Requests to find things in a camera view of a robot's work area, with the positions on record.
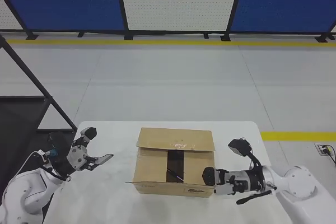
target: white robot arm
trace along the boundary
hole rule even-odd
[[[244,171],[216,170],[207,167],[203,173],[206,185],[216,186],[216,194],[235,194],[256,191],[237,204],[276,193],[278,200],[296,224],[336,224],[336,201],[303,166],[262,166],[251,153],[244,139],[234,139],[229,147],[240,156],[251,158],[254,167]]]
[[[64,147],[63,136],[60,136],[60,133],[51,133],[50,140],[54,149],[48,152],[34,152],[44,161],[47,158],[48,162],[36,170],[15,175],[8,183],[0,206],[0,224],[42,223],[42,208],[50,201],[62,182],[71,179],[70,174],[84,169],[93,170],[113,157],[113,154],[103,157],[88,156],[86,147],[96,135],[95,128],[84,129],[79,139],[73,142],[69,152],[64,153],[60,149],[61,146]]]

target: power strip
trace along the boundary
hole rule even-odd
[[[328,147],[325,144],[315,143],[315,147],[316,147],[318,153],[320,154],[320,156],[329,156],[327,153],[324,152],[325,149],[330,151],[331,156],[334,155],[334,152],[331,150],[331,148]]]

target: gray floor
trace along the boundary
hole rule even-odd
[[[249,36],[235,40],[272,41]],[[282,40],[314,41],[273,41]],[[13,47],[77,125],[84,120],[252,120],[261,131],[336,132],[336,48]],[[37,94],[1,50],[0,95]],[[68,125],[51,108],[41,127]],[[334,165],[319,156],[313,142],[266,142],[265,146],[272,164],[307,166],[336,199]]]

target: blue partition wall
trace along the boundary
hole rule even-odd
[[[31,30],[124,30],[119,0],[10,0]]]
[[[336,0],[239,0],[232,32],[327,32]]]

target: yellow floor line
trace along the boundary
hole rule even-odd
[[[336,43],[318,42],[265,42],[265,41],[189,41],[189,40],[7,40],[10,44],[60,44],[60,45],[215,45],[215,46],[318,46],[336,47]]]
[[[336,142],[336,132],[261,132],[264,141]]]

